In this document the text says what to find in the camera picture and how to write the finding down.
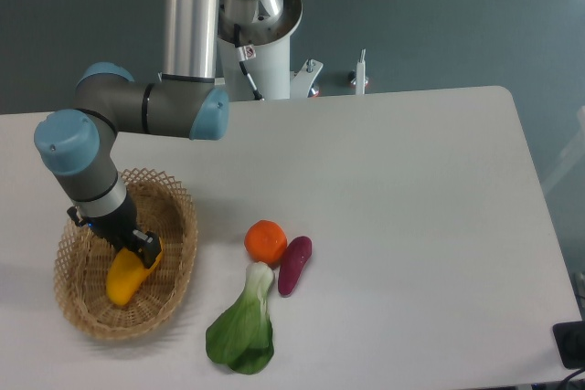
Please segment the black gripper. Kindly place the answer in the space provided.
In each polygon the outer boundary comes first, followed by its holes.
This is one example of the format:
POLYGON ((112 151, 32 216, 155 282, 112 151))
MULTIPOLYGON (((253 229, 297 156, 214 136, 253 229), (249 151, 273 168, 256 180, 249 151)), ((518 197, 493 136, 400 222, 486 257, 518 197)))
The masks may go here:
POLYGON ((153 267, 162 254, 159 236, 138 229, 137 210, 130 197, 125 197, 116 209, 104 216, 83 216, 76 206, 71 206, 67 214, 75 226, 89 227, 94 235, 106 239, 116 251, 122 248, 132 251, 145 268, 153 267))

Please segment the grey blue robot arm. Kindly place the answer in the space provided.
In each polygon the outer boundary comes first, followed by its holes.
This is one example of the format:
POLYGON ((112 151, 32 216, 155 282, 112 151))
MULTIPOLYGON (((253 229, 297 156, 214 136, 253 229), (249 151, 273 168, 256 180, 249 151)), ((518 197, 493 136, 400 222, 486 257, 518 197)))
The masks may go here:
POLYGON ((161 244, 138 227, 112 161, 118 133, 218 140, 232 101, 289 99, 290 37, 302 11, 301 0, 165 0, 156 83, 139 84, 112 63, 90 66, 73 108, 50 114, 34 133, 43 163, 71 201, 71 220, 151 268, 161 244))

